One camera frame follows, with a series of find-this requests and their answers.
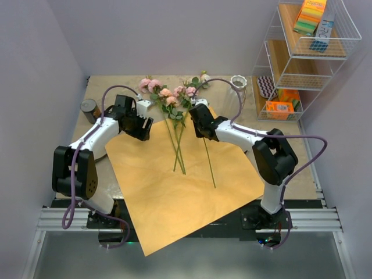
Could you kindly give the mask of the orange wrapping paper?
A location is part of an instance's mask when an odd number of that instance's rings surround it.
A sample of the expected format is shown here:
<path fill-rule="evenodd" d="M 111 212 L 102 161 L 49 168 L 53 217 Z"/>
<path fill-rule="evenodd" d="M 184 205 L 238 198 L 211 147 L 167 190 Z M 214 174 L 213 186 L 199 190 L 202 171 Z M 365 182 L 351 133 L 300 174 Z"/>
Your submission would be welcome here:
<path fill-rule="evenodd" d="M 197 138 L 170 120 L 150 139 L 125 133 L 105 147 L 145 256 L 263 195 L 263 182 L 241 148 Z"/>

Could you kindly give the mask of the black printed ribbon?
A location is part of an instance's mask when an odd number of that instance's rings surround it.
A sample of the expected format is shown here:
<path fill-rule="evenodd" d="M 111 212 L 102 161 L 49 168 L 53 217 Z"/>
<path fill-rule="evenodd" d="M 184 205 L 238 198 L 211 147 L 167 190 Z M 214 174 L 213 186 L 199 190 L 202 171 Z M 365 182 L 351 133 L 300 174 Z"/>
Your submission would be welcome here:
<path fill-rule="evenodd" d="M 96 163 L 97 163 L 97 162 L 100 162 L 101 160 L 103 160 L 103 159 L 106 158 L 106 157 L 107 157 L 107 154 L 104 155 L 104 156 L 102 156 L 101 158 L 95 159 L 95 162 L 96 162 Z"/>

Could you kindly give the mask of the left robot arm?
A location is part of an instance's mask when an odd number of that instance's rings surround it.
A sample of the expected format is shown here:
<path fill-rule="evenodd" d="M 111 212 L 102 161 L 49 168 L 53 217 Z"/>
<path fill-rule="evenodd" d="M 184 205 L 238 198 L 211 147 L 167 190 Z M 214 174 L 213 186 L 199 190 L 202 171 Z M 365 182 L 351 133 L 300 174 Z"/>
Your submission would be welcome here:
<path fill-rule="evenodd" d="M 77 141 L 59 146 L 53 154 L 52 189 L 71 198 L 62 227 L 70 227 L 76 200 L 82 200 L 97 212 L 107 228 L 120 223 L 120 213 L 114 210 L 114 199 L 99 188 L 95 161 L 106 155 L 106 144 L 121 132 L 140 141 L 149 140 L 153 118 L 147 116 L 153 102 L 117 95 L 114 105 Z"/>

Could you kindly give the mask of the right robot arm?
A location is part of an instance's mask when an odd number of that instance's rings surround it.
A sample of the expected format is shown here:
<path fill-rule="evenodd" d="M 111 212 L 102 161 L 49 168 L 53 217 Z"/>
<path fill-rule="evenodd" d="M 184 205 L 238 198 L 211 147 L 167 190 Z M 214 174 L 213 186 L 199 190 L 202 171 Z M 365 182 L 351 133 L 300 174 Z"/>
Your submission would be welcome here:
<path fill-rule="evenodd" d="M 226 142 L 242 149 L 264 181 L 260 207 L 247 221 L 255 229 L 274 228 L 283 211 L 285 180 L 294 173 L 298 158 L 280 130 L 258 131 L 234 126 L 226 117 L 213 117 L 207 105 L 194 105 L 189 113 L 198 138 Z"/>

